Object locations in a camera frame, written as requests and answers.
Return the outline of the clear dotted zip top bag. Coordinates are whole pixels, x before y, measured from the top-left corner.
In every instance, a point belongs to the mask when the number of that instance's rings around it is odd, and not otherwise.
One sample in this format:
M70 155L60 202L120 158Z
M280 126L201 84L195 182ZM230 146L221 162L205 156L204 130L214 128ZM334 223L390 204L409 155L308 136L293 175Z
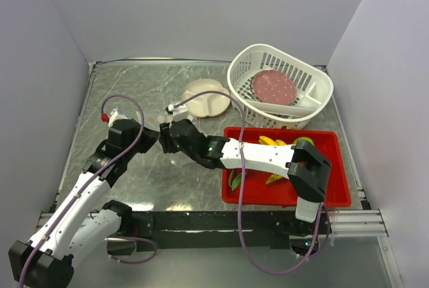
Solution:
M158 116L148 115L148 116L145 116L144 118L144 127L147 129L151 129L153 131L159 132L160 124L169 123L169 122L170 122L170 119L168 118L167 115L158 115ZM188 156L186 156L180 151L176 153L167 153L166 157L168 158L170 163L175 166L185 166L190 163L193 163L193 160L191 160L191 158L189 158Z

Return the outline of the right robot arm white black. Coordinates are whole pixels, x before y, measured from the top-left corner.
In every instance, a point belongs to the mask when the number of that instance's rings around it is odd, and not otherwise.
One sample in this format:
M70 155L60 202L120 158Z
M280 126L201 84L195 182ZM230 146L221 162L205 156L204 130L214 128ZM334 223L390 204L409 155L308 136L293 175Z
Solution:
M274 173L291 181L298 195L294 228L309 233L317 224L331 162L306 140L295 145L260 145L237 139L206 136L188 119L160 125L164 153L182 152L208 169L250 169Z

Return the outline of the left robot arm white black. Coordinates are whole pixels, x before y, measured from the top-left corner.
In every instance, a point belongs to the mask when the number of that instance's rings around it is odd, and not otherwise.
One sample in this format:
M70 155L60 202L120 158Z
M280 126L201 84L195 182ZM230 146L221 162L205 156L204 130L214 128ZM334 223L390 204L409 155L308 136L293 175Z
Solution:
M133 157L146 153L159 136L133 119L112 124L57 211L27 242L16 241L9 249L13 278L20 287L67 287L75 268L102 240L136 233L133 210L121 202L111 200L94 218L88 215Z

